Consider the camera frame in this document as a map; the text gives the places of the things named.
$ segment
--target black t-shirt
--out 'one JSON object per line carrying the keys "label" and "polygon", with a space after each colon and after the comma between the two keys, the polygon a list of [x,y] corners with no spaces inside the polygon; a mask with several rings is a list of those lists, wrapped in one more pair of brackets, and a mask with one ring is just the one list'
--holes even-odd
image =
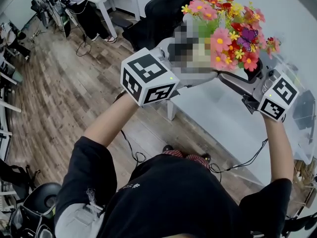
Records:
{"label": "black t-shirt", "polygon": [[196,238],[252,237],[259,231],[279,237],[292,183],[279,179],[246,196],[238,206],[217,178],[201,164],[158,155],[139,165],[130,182],[116,193],[110,152],[81,137],[75,144],[57,198],[56,218],[71,204],[87,203],[94,189],[106,206],[98,238],[162,238],[189,234]]}

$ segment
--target black pants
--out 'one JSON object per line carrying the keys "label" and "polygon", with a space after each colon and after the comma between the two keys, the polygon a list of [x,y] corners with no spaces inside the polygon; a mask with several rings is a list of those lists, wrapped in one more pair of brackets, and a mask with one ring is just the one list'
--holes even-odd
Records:
{"label": "black pants", "polygon": [[93,39],[97,36],[97,33],[101,38],[105,39],[109,36],[108,31],[105,29],[103,24],[101,23],[100,18],[91,7],[89,3],[85,0],[81,4],[73,4],[70,8],[78,13],[77,19],[81,26],[84,28],[87,36],[90,39]]}
{"label": "black pants", "polygon": [[17,39],[9,45],[9,48],[18,50],[24,57],[27,57],[31,52],[27,48],[21,46]]}

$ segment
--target shoe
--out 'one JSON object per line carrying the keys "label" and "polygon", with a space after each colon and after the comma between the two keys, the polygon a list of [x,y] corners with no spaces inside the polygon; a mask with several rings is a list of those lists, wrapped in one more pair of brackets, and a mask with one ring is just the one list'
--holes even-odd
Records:
{"label": "shoe", "polygon": [[174,150],[174,148],[171,145],[165,145],[162,152],[173,151],[173,150]]}
{"label": "shoe", "polygon": [[207,160],[208,163],[210,163],[210,161],[211,161],[211,156],[210,156],[209,153],[204,153],[204,154],[202,155],[202,157],[203,157],[205,160]]}
{"label": "shoe", "polygon": [[91,41],[94,42],[99,37],[99,34],[96,35],[95,38],[93,38]]}
{"label": "shoe", "polygon": [[113,36],[109,35],[107,38],[104,39],[105,42],[108,43],[115,43],[117,41],[116,38],[114,38]]}

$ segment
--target sleeve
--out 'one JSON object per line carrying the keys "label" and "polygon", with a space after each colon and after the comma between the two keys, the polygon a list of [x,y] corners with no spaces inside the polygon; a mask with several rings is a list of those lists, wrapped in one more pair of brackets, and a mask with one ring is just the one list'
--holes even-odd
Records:
{"label": "sleeve", "polygon": [[72,204],[89,203],[87,190],[95,191],[96,203],[107,205],[116,192],[117,180],[110,152],[81,137],[74,145],[68,172],[57,196],[55,223]]}
{"label": "sleeve", "polygon": [[241,200],[240,209],[252,231],[262,232],[268,238],[280,237],[291,190],[292,182],[289,179],[278,179],[260,192]]}

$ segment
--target chair backrest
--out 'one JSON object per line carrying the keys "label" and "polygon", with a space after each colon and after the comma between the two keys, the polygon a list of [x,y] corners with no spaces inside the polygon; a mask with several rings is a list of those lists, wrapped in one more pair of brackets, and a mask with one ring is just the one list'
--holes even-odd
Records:
{"label": "chair backrest", "polygon": [[192,0],[151,0],[145,6],[148,21],[148,38],[153,38],[155,45],[171,37],[174,29],[183,21],[181,7]]}

